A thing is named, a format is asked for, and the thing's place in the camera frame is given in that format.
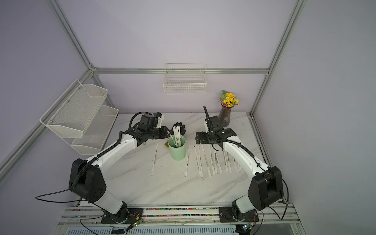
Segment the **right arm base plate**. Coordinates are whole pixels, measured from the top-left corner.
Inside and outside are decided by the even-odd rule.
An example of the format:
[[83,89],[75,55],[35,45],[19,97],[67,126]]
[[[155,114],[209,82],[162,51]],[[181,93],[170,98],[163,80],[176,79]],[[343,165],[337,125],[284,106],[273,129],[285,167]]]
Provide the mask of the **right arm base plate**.
[[240,212],[234,207],[219,207],[220,222],[259,222],[256,210]]

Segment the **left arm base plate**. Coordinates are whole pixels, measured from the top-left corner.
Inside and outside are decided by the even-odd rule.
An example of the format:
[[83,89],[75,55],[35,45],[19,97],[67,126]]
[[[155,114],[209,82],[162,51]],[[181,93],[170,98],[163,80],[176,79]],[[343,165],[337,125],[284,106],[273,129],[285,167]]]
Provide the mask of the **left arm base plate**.
[[143,208],[121,209],[117,214],[104,211],[101,224],[133,224],[141,220],[143,212]]

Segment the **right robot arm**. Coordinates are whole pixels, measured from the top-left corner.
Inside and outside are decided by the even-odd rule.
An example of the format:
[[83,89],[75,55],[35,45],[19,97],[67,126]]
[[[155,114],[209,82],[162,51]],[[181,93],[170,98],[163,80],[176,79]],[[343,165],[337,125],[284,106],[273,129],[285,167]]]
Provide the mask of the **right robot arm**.
[[236,132],[231,128],[224,128],[218,116],[210,116],[206,106],[205,131],[196,133],[198,145],[219,146],[229,153],[245,170],[251,183],[247,194],[232,202],[234,220],[243,221],[248,212],[261,211],[284,197],[286,182],[282,178],[280,169],[257,158],[245,147]]

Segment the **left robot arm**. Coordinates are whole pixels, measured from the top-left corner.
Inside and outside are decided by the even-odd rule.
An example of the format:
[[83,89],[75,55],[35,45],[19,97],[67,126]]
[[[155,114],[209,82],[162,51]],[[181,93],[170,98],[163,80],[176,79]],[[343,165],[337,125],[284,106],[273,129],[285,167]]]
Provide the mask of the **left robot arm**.
[[118,139],[100,153],[73,162],[68,191],[101,208],[115,223],[125,223],[129,217],[127,204],[114,196],[104,179],[105,173],[128,152],[148,140],[166,139],[170,130],[163,126],[163,114],[141,112],[139,123],[120,131]]

